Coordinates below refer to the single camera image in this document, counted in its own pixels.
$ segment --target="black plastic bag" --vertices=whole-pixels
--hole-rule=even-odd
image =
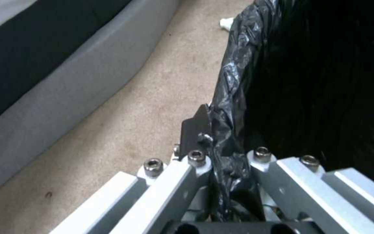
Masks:
[[[255,191],[245,153],[261,145],[374,180],[374,2],[256,0],[231,27],[209,118],[217,220],[255,214],[234,195]]]

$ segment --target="bolt head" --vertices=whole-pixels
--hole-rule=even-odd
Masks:
[[[258,147],[255,151],[254,151],[254,158],[255,160],[261,162],[261,163],[268,163],[270,162],[270,156],[271,156],[271,152],[266,148],[266,147]]]
[[[316,172],[319,167],[318,159],[311,155],[304,155],[300,157],[300,162],[308,167],[312,172]]]
[[[163,163],[161,159],[149,158],[144,162],[145,175],[149,177],[157,177],[164,170]]]
[[[188,163],[194,167],[203,166],[206,163],[206,155],[200,150],[192,150],[187,156]]]

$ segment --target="floor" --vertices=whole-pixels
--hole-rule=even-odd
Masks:
[[[47,233],[118,171],[169,160],[181,121],[212,99],[228,33],[252,0],[185,0],[118,93],[0,188],[0,233]]]

